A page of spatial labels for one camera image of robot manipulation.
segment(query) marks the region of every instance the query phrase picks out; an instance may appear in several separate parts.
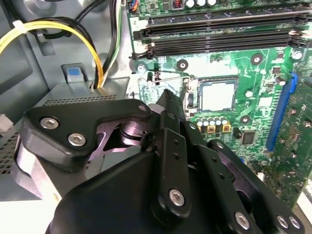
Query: gray metal panel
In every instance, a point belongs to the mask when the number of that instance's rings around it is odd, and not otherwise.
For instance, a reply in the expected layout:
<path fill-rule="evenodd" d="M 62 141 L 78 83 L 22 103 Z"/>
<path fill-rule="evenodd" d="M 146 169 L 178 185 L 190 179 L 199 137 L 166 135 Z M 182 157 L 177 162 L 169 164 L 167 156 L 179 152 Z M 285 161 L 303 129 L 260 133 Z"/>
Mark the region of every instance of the gray metal panel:
<path fill-rule="evenodd" d="M 91 92 L 91 82 L 58 84 L 49 92 L 36 106 L 64 105 L 80 102 L 123 99 L 129 78 L 109 79 L 103 89 Z M 33 194 L 18 186 L 10 175 L 10 165 L 14 162 L 14 149 L 17 142 L 17 132 L 20 129 L 21 121 L 6 135 L 0 139 L 0 201 L 30 200 L 37 199 Z M 119 158 L 127 158 L 126 155 L 118 154 Z M 87 168 L 87 178 L 97 175 L 103 165 L 104 158 L 91 161 Z M 114 158 L 110 154 L 107 165 L 114 165 Z"/>
<path fill-rule="evenodd" d="M 81 22 L 90 33 L 103 62 L 105 61 L 111 43 L 109 8 L 105 7 L 108 1 L 103 6 L 99 6 L 98 9 L 89 13 Z M 54 3 L 41 2 L 39 4 L 41 10 L 36 5 L 39 2 L 37 0 L 14 0 L 14 2 L 26 20 L 33 20 L 41 17 L 55 16 L 75 18 L 92 0 L 66 0 Z M 121 53 L 109 73 L 109 77 L 111 78 L 127 77 L 131 74 L 129 67 L 130 60 L 128 57 L 131 55 L 132 49 L 125 11 L 123 11 L 122 25 Z M 42 54 L 38 41 L 33 35 L 28 34 L 27 37 L 50 89 L 59 83 L 66 82 L 61 69 L 66 64 L 83 64 L 88 80 L 94 80 L 95 69 L 92 65 L 93 57 L 86 46 L 76 36 L 48 40 L 48 51 L 52 51 L 51 55 L 48 56 Z"/>
<path fill-rule="evenodd" d="M 0 7 L 0 35 L 9 29 L 8 19 Z M 0 55 L 0 71 L 0 113 L 16 123 L 25 110 L 34 106 L 48 92 L 25 36 L 12 42 Z"/>

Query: motherboard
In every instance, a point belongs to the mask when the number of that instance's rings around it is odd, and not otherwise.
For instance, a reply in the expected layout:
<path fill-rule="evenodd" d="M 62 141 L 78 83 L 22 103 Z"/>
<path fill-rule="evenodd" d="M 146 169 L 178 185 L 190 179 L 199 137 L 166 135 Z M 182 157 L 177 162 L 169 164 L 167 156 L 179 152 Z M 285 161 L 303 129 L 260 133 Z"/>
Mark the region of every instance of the motherboard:
<path fill-rule="evenodd" d="M 207 142 L 218 138 L 252 170 L 259 166 L 292 206 L 312 170 L 309 150 L 297 150 L 312 128 L 295 125 L 312 120 L 303 100 L 312 93 L 303 80 L 312 65 L 311 11 L 310 1 L 297 0 L 135 0 L 127 13 L 133 94 L 147 104 L 164 89 L 180 96 Z M 290 106 L 300 117 L 287 114 Z M 294 151 L 289 164 L 283 157 Z M 287 174 L 294 170 L 296 179 Z M 283 189 L 289 183 L 297 193 Z"/>

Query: black wire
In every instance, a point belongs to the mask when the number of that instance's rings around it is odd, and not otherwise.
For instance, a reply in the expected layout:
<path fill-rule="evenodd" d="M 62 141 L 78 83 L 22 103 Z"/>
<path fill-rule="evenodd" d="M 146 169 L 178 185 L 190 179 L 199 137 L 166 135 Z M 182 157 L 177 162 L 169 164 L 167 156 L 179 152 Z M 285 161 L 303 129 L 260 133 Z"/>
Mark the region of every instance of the black wire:
<path fill-rule="evenodd" d="M 14 3 L 12 2 L 12 0 L 4 0 L 6 2 L 6 4 L 4 4 L 7 9 L 11 12 L 11 14 L 18 20 L 22 21 L 23 23 L 26 23 L 26 19 L 19 13 L 19 11 L 16 9 Z M 91 4 L 89 4 L 86 8 L 84 8 L 75 18 L 75 20 L 77 22 L 80 22 L 83 20 L 83 18 L 85 18 L 85 16 L 92 11 L 94 8 L 96 8 L 97 6 L 101 5 L 102 3 L 104 3 L 107 0 L 96 0 L 94 2 L 92 2 Z M 33 35 L 37 35 L 35 31 L 31 31 L 31 33 Z M 54 33 L 54 34 L 43 34 L 44 37 L 46 39 L 58 39 L 61 37 L 69 37 L 71 35 L 71 33 L 67 32 L 67 31 L 61 31 L 59 33 Z"/>
<path fill-rule="evenodd" d="M 116 6 L 117 1 L 111 0 L 110 2 L 110 18 L 111 18 L 111 30 L 112 30 L 112 39 L 111 39 L 111 46 L 109 48 L 109 52 L 107 58 L 103 64 L 103 71 L 106 72 L 109 68 L 109 64 L 111 63 L 114 52 L 117 45 L 117 15 L 116 15 Z"/>
<path fill-rule="evenodd" d="M 4 0 L 6 3 L 4 4 L 6 6 L 6 8 L 8 9 L 9 12 L 11 12 L 11 14 L 13 15 L 13 17 L 15 17 L 16 19 L 22 21 L 23 23 L 26 23 L 26 19 L 19 13 L 19 11 L 16 9 L 14 3 L 12 2 L 12 0 Z M 52 21 L 58 21 L 58 22 L 62 22 L 62 23 L 66 23 L 68 24 L 70 27 L 72 28 L 76 28 L 89 42 L 90 44 L 93 46 L 93 48 L 95 49 L 94 43 L 92 41 L 92 38 L 90 36 L 90 34 L 88 33 L 88 31 L 85 29 L 85 27 L 83 25 L 80 24 L 80 21 L 82 21 L 84 19 L 84 17 L 90 12 L 92 11 L 94 8 L 96 8 L 97 6 L 101 5 L 102 3 L 104 3 L 107 0 L 96 0 L 94 2 L 92 2 L 91 4 L 89 4 L 85 9 L 83 9 L 75 19 L 71 19 L 68 17 L 55 17 L 55 18 L 41 18 L 41 19 L 37 19 L 37 20 L 52 20 Z M 110 64 L 110 61 L 113 59 L 113 55 L 115 52 L 115 47 L 117 44 L 117 20 L 116 20 L 116 0 L 112 0 L 113 4 L 110 4 L 110 12 L 111 12 L 111 21 L 112 23 L 112 43 L 111 43 L 111 47 L 110 47 L 110 51 L 109 54 L 107 56 L 107 59 L 103 65 L 103 68 L 108 69 L 108 66 Z M 37 36 L 37 33 L 35 30 L 30 31 L 30 33 L 32 33 L 34 36 Z M 67 31 L 61 31 L 59 33 L 54 33 L 54 34 L 43 34 L 44 37 L 46 39 L 58 39 L 61 38 L 63 36 L 69 37 L 71 36 L 70 32 Z M 94 88 L 96 89 L 98 87 L 98 68 L 96 67 L 96 77 L 95 77 L 95 83 L 94 83 Z"/>
<path fill-rule="evenodd" d="M 50 21 L 55 21 L 55 22 L 60 22 L 60 23 L 64 23 L 64 24 L 68 24 L 68 26 L 75 28 L 77 31 L 79 31 L 88 41 L 89 43 L 92 45 L 92 47 L 94 48 L 95 51 L 96 47 L 93 43 L 93 40 L 91 38 L 91 35 L 89 34 L 89 32 L 87 31 L 87 29 L 78 21 L 72 19 L 72 18 L 68 18 L 68 17 L 50 17 L 50 18 L 40 18 L 40 19 L 36 19 L 36 20 L 50 20 Z M 94 79 L 94 88 L 98 88 L 98 67 L 96 67 L 96 76 Z"/>

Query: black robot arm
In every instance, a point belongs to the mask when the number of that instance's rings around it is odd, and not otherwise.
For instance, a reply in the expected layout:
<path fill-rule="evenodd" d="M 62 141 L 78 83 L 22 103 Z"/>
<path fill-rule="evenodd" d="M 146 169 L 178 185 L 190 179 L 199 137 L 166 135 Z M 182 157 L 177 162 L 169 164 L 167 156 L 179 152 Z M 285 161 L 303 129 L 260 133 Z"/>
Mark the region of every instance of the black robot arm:
<path fill-rule="evenodd" d="M 89 160 L 141 152 L 87 180 Z M 303 234 L 303 224 L 220 140 L 205 142 L 165 90 L 45 106 L 23 119 L 13 177 L 58 203 L 49 234 Z"/>

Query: mounting screw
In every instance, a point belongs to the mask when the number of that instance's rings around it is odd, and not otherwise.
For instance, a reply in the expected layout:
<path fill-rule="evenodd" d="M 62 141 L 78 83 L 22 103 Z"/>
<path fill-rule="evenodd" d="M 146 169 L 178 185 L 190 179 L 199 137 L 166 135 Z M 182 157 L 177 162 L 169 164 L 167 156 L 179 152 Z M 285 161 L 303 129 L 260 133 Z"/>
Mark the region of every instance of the mounting screw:
<path fill-rule="evenodd" d="M 311 127 L 311 121 L 309 121 L 309 120 L 303 121 L 303 126 L 305 128 L 310 128 Z"/>
<path fill-rule="evenodd" d="M 170 197 L 170 200 L 176 206 L 183 206 L 184 205 L 184 196 L 183 196 L 183 194 L 179 190 L 171 189 L 169 191 L 169 197 Z"/>
<path fill-rule="evenodd" d="M 142 110 L 142 111 L 147 111 L 146 107 L 143 106 L 143 105 L 139 105 L 138 107 L 139 107 L 139 109 Z"/>
<path fill-rule="evenodd" d="M 143 64 L 139 64 L 136 69 L 137 69 L 137 72 L 139 73 L 146 72 L 146 67 Z"/>
<path fill-rule="evenodd" d="M 73 146 L 84 146 L 86 143 L 86 138 L 79 133 L 73 133 L 68 136 L 68 141 Z"/>
<path fill-rule="evenodd" d="M 277 220 L 278 220 L 279 224 L 280 224 L 283 228 L 288 228 L 288 223 L 286 222 L 286 220 L 285 220 L 282 216 L 278 215 L 278 216 L 276 216 L 276 217 L 277 217 Z"/>
<path fill-rule="evenodd" d="M 190 123 L 190 127 L 192 128 L 192 129 L 196 129 L 196 126 L 195 126 L 195 124 L 193 124 L 193 123 Z"/>
<path fill-rule="evenodd" d="M 294 116 L 296 113 L 297 113 L 296 108 L 291 108 L 291 109 L 289 110 L 289 114 L 291 114 L 292 116 Z"/>
<path fill-rule="evenodd" d="M 292 217 L 292 216 L 289 216 L 289 220 L 291 221 L 291 223 L 293 224 L 293 226 L 297 229 L 300 229 L 300 224 L 298 223 L 298 221 Z"/>
<path fill-rule="evenodd" d="M 235 219 L 243 229 L 248 230 L 250 228 L 248 219 L 241 212 L 235 213 Z"/>
<path fill-rule="evenodd" d="M 59 126 L 59 122 L 54 118 L 43 118 L 40 124 L 45 129 L 56 129 Z"/>
<path fill-rule="evenodd" d="M 217 145 L 219 148 L 223 149 L 223 145 L 222 145 L 220 142 L 217 142 L 216 145 Z"/>

